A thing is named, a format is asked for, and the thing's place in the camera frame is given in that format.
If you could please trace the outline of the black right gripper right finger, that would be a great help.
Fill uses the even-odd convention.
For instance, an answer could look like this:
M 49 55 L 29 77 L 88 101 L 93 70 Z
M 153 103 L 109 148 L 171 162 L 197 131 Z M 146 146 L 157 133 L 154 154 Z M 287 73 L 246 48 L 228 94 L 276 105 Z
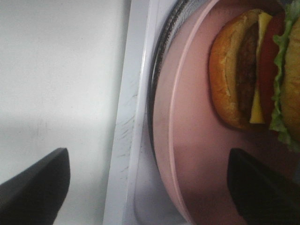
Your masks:
M 248 225 L 300 223 L 300 168 L 293 179 L 270 169 L 242 149 L 231 149 L 227 186 Z

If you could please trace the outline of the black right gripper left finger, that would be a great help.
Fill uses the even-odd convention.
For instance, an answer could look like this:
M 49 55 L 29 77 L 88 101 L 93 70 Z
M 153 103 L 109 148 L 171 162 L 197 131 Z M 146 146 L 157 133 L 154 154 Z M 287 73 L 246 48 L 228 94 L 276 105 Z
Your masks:
M 67 196 L 70 162 L 58 148 L 0 186 L 2 225 L 52 225 Z

